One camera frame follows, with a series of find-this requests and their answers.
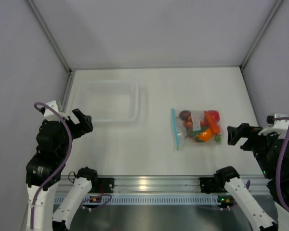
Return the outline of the clear zip top bag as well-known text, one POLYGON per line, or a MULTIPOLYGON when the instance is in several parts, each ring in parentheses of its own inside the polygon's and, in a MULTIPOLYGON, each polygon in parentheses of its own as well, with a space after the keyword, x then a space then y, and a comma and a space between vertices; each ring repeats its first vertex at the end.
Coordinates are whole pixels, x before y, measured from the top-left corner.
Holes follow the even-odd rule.
POLYGON ((221 120, 218 122, 220 126, 221 132, 217 135, 213 135, 213 137, 208 142, 196 142, 195 137, 193 138, 185 138, 186 129, 192 128, 193 131, 200 130, 202 127, 209 127, 209 124, 205 118, 204 111, 205 110, 189 110, 191 112, 191 116, 187 121, 182 121, 179 118, 179 113, 183 110, 171 109, 171 123, 172 123, 172 131, 175 143, 175 150, 182 150, 185 144, 209 144, 209 145, 220 145, 223 139, 223 130, 221 127, 221 120))

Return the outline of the dark red fake plum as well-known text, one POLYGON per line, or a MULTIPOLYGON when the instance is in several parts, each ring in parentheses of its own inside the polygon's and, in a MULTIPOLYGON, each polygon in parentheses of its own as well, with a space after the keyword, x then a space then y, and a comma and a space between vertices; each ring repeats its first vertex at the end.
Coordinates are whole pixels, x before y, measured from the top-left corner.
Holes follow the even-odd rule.
POLYGON ((179 113, 179 118, 182 121, 187 121, 190 116, 191 116, 191 112, 189 110, 183 110, 179 113))

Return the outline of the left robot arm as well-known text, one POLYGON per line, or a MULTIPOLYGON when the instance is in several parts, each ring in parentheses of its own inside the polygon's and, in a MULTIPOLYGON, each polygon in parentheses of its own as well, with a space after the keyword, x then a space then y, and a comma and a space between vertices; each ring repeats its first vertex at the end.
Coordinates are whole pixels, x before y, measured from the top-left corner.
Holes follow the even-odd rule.
POLYGON ((74 139, 93 131, 92 118, 74 109, 79 120, 69 116, 43 120, 36 140, 36 154, 26 166, 28 192, 28 231, 67 231, 84 196, 99 187, 98 173, 88 167, 81 168, 72 188, 56 211, 53 210, 56 191, 66 159, 71 153, 74 139))

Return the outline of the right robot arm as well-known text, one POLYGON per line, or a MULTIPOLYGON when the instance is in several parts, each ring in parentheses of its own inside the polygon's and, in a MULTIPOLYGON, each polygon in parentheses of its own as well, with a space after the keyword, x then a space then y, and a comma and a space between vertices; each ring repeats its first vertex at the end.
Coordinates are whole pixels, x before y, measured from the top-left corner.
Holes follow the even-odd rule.
POLYGON ((227 127, 228 145, 246 142, 241 150, 251 151, 264 177, 277 210, 277 221, 258 204, 234 167, 221 168, 214 174, 215 185, 227 191, 240 207, 254 231, 289 231, 289 123, 284 139, 271 127, 252 127, 242 123, 227 127))

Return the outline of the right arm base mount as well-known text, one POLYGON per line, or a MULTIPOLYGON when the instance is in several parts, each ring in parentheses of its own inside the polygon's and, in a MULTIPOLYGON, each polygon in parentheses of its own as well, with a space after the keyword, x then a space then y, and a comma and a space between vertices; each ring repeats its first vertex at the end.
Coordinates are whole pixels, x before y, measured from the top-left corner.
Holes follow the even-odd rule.
POLYGON ((202 193, 210 194, 219 192, 219 186, 214 177, 200 177, 199 183, 202 193))

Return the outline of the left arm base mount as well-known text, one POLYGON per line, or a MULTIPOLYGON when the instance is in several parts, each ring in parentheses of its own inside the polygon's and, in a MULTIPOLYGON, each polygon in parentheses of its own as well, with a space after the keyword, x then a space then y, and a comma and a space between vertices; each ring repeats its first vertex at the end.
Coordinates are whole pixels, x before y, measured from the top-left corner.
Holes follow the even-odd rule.
POLYGON ((99 178, 95 192, 100 194, 113 193, 114 183, 114 178, 99 178))

